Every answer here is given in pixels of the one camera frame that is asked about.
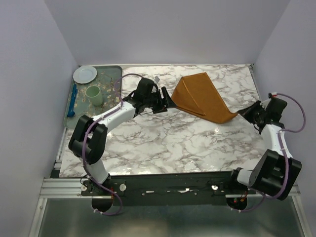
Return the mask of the orange-brown cloth napkin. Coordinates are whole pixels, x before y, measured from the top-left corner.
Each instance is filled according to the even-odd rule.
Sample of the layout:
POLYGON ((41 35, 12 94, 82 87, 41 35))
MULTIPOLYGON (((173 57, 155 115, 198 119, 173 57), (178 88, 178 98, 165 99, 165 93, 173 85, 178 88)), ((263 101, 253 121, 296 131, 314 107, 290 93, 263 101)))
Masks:
POLYGON ((171 99, 178 109, 213 123, 227 123, 237 116, 229 110, 207 73, 181 77, 171 99))

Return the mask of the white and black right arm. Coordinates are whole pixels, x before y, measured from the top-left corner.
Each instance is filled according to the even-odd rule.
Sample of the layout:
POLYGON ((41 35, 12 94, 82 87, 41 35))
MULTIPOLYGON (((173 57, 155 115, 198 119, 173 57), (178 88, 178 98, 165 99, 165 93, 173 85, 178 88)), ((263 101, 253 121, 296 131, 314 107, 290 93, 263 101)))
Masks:
POLYGON ((286 106, 286 101, 272 97, 237 112, 258 130, 266 151, 253 170, 237 168, 232 172, 227 181, 230 192, 237 194, 246 186, 271 199, 284 200, 288 196, 302 164, 291 155, 284 136, 286 129, 279 122, 286 106))

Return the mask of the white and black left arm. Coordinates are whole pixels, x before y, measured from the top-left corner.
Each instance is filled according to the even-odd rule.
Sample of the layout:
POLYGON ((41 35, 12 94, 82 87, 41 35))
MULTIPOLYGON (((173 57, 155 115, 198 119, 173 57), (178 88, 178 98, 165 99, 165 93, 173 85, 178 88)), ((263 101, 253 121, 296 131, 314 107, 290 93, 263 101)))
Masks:
POLYGON ((157 114, 175 107, 177 105, 172 101, 166 87, 155 92, 137 89, 123 98, 119 105, 98 117, 84 115, 79 118, 68 147, 76 157, 82 159, 84 170, 93 180, 92 188, 97 194, 106 194, 110 187, 107 181, 109 173, 101 161, 108 133, 123 122, 140 115, 146 108, 157 114))

